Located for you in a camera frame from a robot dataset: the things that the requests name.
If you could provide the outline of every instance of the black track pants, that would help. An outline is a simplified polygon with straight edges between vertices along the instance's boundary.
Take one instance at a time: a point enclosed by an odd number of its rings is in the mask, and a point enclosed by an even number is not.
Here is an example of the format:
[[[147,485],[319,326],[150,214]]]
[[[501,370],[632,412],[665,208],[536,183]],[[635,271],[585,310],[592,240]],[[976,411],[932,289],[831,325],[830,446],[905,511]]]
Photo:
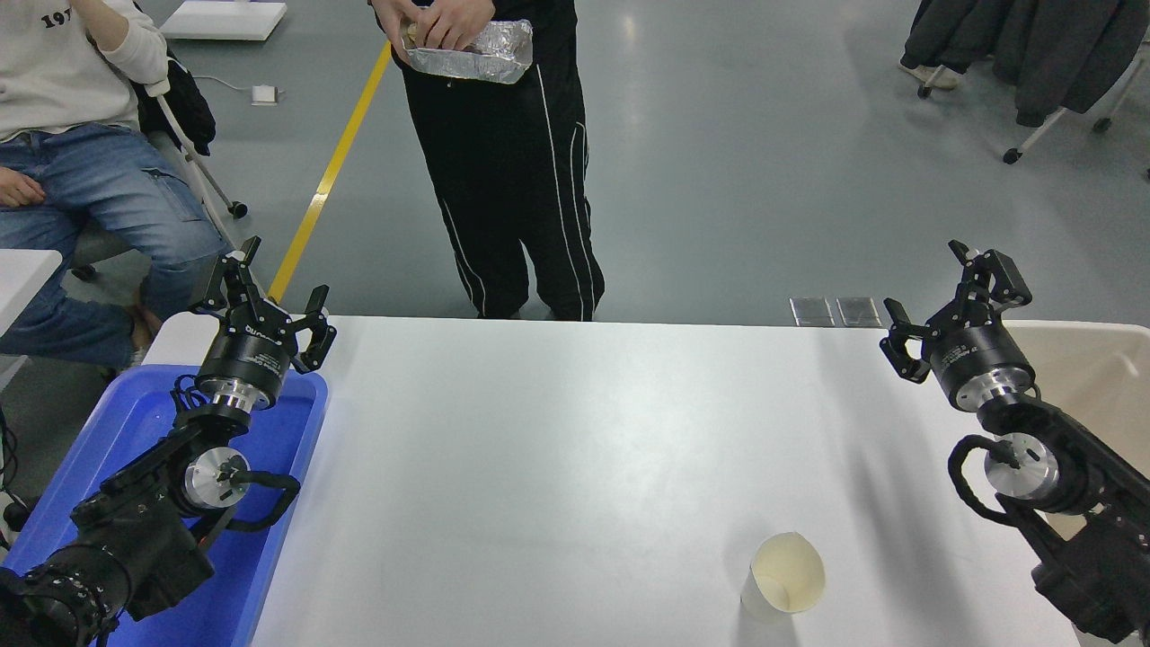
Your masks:
[[[539,298],[557,318],[590,319],[604,283],[583,194],[586,121],[574,36],[515,85],[452,80],[397,62],[476,309],[504,317],[527,301],[526,247]]]

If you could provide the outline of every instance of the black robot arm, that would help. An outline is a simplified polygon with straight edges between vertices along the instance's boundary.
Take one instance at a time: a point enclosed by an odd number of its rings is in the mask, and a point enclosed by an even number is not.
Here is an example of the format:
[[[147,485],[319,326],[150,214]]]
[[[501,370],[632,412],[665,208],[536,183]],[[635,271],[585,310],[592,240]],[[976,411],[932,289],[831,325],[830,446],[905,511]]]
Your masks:
[[[275,405],[290,365],[322,365],[336,331],[323,310],[327,286],[299,319],[260,293],[248,270],[258,247],[252,238],[221,256],[192,303],[221,321],[195,376],[197,406],[177,406],[164,438],[76,506],[75,541],[24,576],[0,569],[0,647],[106,642],[122,611],[137,621],[158,614],[210,578],[207,550],[221,532],[267,529],[294,500],[294,478],[251,470],[228,444],[247,433],[253,410]],[[305,354],[302,330],[312,332]],[[282,494],[263,518],[235,519],[252,485]]]
[[[1119,642],[1141,633],[1150,647],[1150,482],[1058,408],[1028,395],[1034,369],[1003,326],[1002,310],[1030,301],[1010,256],[971,252],[954,299],[910,322],[887,299],[894,319],[880,347],[899,377],[921,384],[934,371],[951,407],[976,413],[995,440],[963,439],[949,471],[959,496],[980,516],[1014,526],[1038,556],[1035,587],[1081,631]],[[921,341],[911,357],[907,342]],[[987,450],[987,479],[1002,511],[975,500],[961,473],[973,449]],[[1086,527],[1064,539],[1038,514],[1079,515]]]

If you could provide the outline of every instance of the blue plastic tray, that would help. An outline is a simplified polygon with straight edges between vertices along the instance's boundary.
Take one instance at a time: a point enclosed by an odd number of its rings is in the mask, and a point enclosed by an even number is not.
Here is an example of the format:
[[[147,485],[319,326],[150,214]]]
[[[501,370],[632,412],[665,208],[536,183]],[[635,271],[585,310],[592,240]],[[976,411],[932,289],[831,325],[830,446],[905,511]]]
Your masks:
[[[5,567],[23,575],[76,538],[76,527],[68,518],[72,508],[171,430],[175,407],[169,391],[177,377],[197,371],[198,367],[140,367],[112,384],[53,477]],[[305,484],[327,405],[328,387],[323,378],[315,373],[290,373],[276,406],[254,413],[251,431],[233,440],[231,447],[244,454],[253,470],[286,472]],[[278,494],[268,488],[252,488],[240,502],[237,518],[262,517]],[[175,608],[139,623],[124,614],[109,646],[248,645],[294,509],[292,504],[276,525],[263,532],[224,532],[208,550],[216,571],[213,578]]]

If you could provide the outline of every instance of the person sitting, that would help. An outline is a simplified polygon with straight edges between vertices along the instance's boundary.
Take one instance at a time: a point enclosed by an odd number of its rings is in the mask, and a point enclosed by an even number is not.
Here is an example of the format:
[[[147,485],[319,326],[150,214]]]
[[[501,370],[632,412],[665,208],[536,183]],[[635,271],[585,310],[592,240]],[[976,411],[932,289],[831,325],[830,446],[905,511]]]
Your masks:
[[[163,36],[131,0],[21,0],[0,2],[0,247],[63,255],[0,354],[138,364],[228,249],[139,132],[130,82],[166,78]],[[67,295],[61,280],[87,218],[151,257],[133,306]]]

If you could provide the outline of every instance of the foil package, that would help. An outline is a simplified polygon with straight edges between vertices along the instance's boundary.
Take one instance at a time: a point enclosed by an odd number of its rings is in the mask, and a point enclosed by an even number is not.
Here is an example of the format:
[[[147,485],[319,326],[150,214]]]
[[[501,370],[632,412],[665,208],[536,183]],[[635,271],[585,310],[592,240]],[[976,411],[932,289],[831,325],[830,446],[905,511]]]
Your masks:
[[[529,21],[491,21],[462,52],[415,47],[414,28],[414,23],[404,25],[404,47],[417,71],[509,85],[531,67]]]

